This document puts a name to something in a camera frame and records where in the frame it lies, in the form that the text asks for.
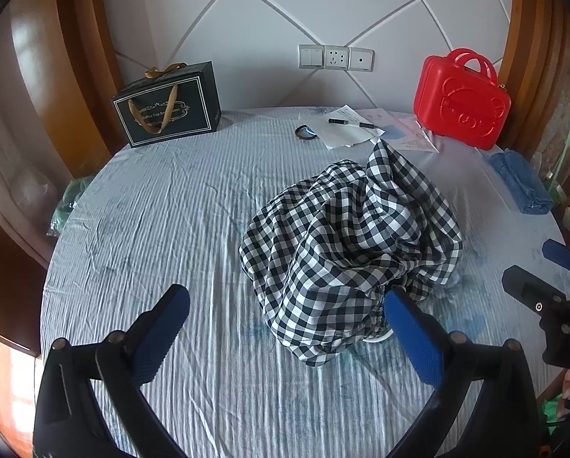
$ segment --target gingham fabric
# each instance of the gingham fabric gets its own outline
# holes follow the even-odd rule
[[[382,334],[382,302],[396,284],[414,300],[444,284],[462,249],[435,186],[379,141],[362,168],[351,160],[287,188],[253,219],[244,271],[276,338],[319,366]]]

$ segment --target black pen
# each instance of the black pen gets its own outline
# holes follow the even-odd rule
[[[374,124],[368,124],[367,122],[351,122],[350,120],[342,119],[328,119],[330,124],[344,124],[346,126],[356,126],[356,127],[367,127],[368,129],[375,129]]]

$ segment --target hand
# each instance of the hand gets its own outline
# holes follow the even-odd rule
[[[565,372],[565,378],[563,380],[563,395],[561,396],[559,402],[556,405],[556,417],[562,418],[567,414],[567,409],[565,408],[565,399],[569,399],[570,396],[570,370]]]

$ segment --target metal bolt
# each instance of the metal bolt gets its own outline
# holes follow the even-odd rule
[[[122,330],[114,330],[109,334],[107,340],[111,344],[119,344],[120,342],[124,341],[125,332]]]
[[[512,351],[520,351],[522,349],[522,344],[520,344],[519,341],[516,341],[516,339],[508,339],[505,342],[505,345]]]
[[[467,342],[467,336],[463,332],[458,331],[451,333],[451,339],[456,344],[465,344]]]
[[[58,338],[56,339],[56,341],[52,342],[52,349],[59,351],[62,348],[66,347],[66,343],[67,343],[66,339]]]

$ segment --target folded blue towel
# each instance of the folded blue towel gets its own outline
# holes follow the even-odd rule
[[[488,162],[504,180],[523,214],[545,215],[552,210],[554,202],[521,154],[506,149],[495,153]]]

